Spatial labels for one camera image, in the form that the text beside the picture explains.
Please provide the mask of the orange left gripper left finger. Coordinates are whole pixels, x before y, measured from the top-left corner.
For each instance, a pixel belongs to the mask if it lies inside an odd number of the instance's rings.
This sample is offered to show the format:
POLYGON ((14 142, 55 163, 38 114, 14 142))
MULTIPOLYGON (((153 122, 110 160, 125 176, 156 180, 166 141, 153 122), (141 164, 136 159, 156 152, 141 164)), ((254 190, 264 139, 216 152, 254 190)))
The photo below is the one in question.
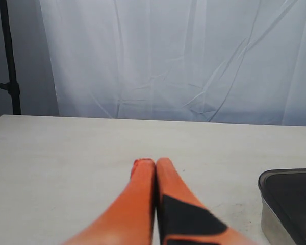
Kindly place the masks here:
POLYGON ((155 163, 134 161, 130 180, 107 210, 65 244, 152 244, 155 163))

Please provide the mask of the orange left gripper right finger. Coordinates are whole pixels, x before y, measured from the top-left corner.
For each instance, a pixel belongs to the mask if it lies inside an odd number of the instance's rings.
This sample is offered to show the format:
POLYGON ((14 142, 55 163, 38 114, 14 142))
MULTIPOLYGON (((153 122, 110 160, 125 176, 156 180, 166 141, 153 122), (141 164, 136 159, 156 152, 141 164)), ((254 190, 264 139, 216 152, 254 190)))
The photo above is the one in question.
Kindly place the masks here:
POLYGON ((211 213, 192 193, 172 161, 156 163, 161 244, 254 244, 211 213))

